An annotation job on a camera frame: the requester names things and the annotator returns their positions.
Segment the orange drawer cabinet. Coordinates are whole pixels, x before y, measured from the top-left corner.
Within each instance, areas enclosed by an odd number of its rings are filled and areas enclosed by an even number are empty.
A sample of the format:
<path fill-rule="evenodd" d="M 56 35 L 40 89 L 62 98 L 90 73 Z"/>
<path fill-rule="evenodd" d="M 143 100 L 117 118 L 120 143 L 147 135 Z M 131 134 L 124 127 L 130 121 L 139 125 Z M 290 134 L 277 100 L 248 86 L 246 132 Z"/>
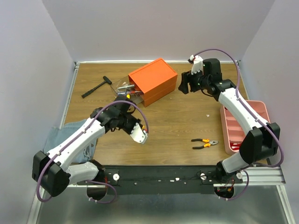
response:
<path fill-rule="evenodd" d="M 143 93 L 145 107 L 174 91 L 177 77 L 177 72 L 162 58 L 128 74 L 130 83 Z"/>

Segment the clear top drawer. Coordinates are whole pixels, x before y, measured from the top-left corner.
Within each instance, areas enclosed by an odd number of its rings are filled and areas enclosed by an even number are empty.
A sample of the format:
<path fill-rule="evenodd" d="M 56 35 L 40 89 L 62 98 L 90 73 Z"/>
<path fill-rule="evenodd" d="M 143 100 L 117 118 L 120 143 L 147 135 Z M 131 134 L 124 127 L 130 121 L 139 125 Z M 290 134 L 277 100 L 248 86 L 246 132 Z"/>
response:
<path fill-rule="evenodd" d="M 137 86 L 137 84 L 135 84 L 133 81 L 130 81 L 128 76 L 112 83 L 110 87 L 115 98 L 117 96 L 124 96 L 136 104 L 143 102 L 144 93 Z"/>

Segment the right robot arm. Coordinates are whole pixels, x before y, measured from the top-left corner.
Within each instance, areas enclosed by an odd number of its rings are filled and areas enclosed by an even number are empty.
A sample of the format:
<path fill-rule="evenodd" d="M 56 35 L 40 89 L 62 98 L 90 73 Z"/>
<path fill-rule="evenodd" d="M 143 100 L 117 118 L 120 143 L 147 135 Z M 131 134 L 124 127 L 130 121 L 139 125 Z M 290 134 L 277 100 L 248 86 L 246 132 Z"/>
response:
<path fill-rule="evenodd" d="M 222 78 L 220 61 L 216 58 L 191 56 L 189 63 L 192 68 L 181 74 L 178 89 L 184 94 L 202 91 L 213 97 L 233 115 L 245 134 L 239 151 L 217 163 L 216 180 L 225 183 L 236 171 L 276 155 L 279 125 L 262 118 L 244 100 L 236 85 L 231 80 Z"/>

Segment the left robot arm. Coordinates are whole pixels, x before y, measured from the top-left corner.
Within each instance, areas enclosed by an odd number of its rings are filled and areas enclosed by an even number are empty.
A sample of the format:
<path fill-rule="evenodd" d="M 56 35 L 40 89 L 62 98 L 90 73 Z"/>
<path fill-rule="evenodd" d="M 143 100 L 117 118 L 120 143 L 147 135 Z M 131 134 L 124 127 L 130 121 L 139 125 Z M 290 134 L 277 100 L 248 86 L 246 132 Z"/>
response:
<path fill-rule="evenodd" d="M 48 152 L 39 151 L 33 157 L 32 178 L 36 181 L 36 196 L 39 201 L 47 202 L 40 189 L 50 197 L 60 195 L 70 184 L 82 181 L 99 184 L 103 181 L 104 170 L 96 161 L 73 165 L 74 159 L 109 131 L 123 130 L 133 141 L 144 144 L 149 133 L 149 124 L 129 112 L 130 107 L 140 108 L 126 97 L 118 97 L 112 103 L 95 109 L 90 118 L 69 138 Z"/>

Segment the metal T-handle wrench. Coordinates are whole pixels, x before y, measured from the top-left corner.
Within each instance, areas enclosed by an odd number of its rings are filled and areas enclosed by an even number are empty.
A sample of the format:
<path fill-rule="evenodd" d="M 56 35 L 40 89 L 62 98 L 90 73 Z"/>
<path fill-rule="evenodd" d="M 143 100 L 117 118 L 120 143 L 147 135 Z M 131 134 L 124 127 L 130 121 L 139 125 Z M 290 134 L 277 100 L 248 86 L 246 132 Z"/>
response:
<path fill-rule="evenodd" d="M 127 91 L 129 90 L 130 88 L 134 88 L 135 85 L 134 84 L 131 84 L 131 85 L 125 85 L 125 86 L 121 86 L 121 87 L 118 87 L 117 88 L 117 91 L 120 92 L 120 91 Z"/>

